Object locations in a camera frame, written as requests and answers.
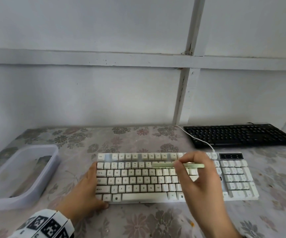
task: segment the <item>space bar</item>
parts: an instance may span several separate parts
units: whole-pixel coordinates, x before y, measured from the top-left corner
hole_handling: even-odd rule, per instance
[[[150,202],[164,202],[167,201],[166,192],[155,193],[124,193],[122,194],[122,201],[150,201]]]

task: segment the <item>floral tablecloth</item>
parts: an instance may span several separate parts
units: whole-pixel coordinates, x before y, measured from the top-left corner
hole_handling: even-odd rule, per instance
[[[173,126],[28,129],[0,152],[0,166],[19,148],[56,144],[62,159],[39,201],[28,209],[0,211],[0,238],[7,237],[32,213],[54,208],[77,184],[97,153],[189,152],[185,133]],[[256,201],[226,202],[235,227],[253,238],[286,237],[286,147],[220,149],[242,152],[260,193]],[[75,237],[201,238],[184,203],[111,205],[82,220]]]

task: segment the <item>translucent plastic box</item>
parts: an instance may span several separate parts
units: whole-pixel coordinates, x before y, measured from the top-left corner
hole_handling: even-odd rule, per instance
[[[19,149],[0,167],[0,210],[32,206],[39,200],[59,163],[56,145]]]

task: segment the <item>sleeve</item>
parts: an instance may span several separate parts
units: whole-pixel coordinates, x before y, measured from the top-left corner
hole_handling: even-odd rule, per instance
[[[74,238],[74,226],[59,211],[45,209],[32,215],[9,238]]]

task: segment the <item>keyboard cable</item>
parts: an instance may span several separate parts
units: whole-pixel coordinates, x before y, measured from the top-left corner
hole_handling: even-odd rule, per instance
[[[187,133],[182,127],[180,127],[180,126],[178,126],[178,125],[174,125],[174,126],[177,126],[178,128],[180,128],[182,131],[184,131],[186,134],[188,134],[188,135],[191,136],[192,138],[197,139],[197,140],[199,140],[199,141],[201,141],[201,142],[204,142],[204,143],[208,144],[208,145],[210,146],[210,148],[212,148],[212,146],[211,146],[208,142],[205,142],[205,141],[203,141],[203,140],[201,140],[201,139],[198,139],[198,138],[192,136],[191,134]]]

